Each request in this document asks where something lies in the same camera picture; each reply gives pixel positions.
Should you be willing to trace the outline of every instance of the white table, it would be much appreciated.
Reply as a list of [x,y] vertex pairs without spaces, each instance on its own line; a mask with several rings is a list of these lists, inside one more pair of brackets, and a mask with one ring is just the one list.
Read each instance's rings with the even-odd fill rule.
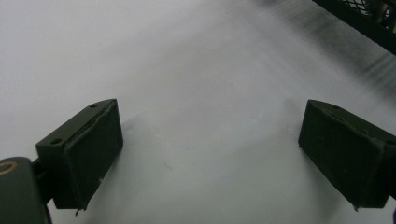
[[396,133],[396,62],[309,0],[0,2],[0,158],[117,98],[124,148],[54,224],[391,223],[299,149],[308,99]]

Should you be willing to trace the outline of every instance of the white surface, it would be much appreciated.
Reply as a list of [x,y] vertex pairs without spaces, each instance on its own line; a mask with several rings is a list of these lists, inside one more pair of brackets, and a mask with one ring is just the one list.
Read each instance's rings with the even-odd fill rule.
[[0,158],[117,98],[119,159],[53,222],[391,223],[298,148],[308,99],[396,133],[394,56],[309,0],[0,2]]

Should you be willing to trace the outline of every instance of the scratch on surface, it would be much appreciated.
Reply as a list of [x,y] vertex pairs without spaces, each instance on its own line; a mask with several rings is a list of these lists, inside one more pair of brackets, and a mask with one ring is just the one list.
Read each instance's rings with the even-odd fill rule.
[[166,162],[163,163],[163,165],[168,168],[169,170],[173,170],[171,166],[169,166],[168,164],[166,164]]

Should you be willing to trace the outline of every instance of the black object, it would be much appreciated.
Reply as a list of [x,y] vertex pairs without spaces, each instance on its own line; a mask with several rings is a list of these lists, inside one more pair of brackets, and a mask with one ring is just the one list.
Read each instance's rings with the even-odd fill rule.
[[36,145],[39,158],[0,161],[0,222],[50,223],[46,203],[86,209],[122,149],[117,100],[76,114]]
[[384,11],[384,18],[380,19],[380,23],[375,21],[372,17],[373,13],[371,13],[370,8],[368,8],[367,0],[313,1],[331,12],[340,20],[372,39],[384,49],[396,55],[396,34],[394,34],[392,30],[394,28],[387,27],[395,20],[394,15],[392,15],[393,13],[389,13],[396,7],[396,2],[394,0],[371,0],[381,2],[388,6],[388,9]]
[[396,196],[396,137],[345,109],[309,100],[300,147],[355,208]]

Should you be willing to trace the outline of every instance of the gray surface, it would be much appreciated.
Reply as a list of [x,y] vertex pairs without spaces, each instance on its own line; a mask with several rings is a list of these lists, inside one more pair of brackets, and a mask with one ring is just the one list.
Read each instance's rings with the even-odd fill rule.
[[308,0],[0,2],[0,158],[118,98],[124,149],[54,223],[391,223],[298,148],[307,99],[396,133],[394,56]]

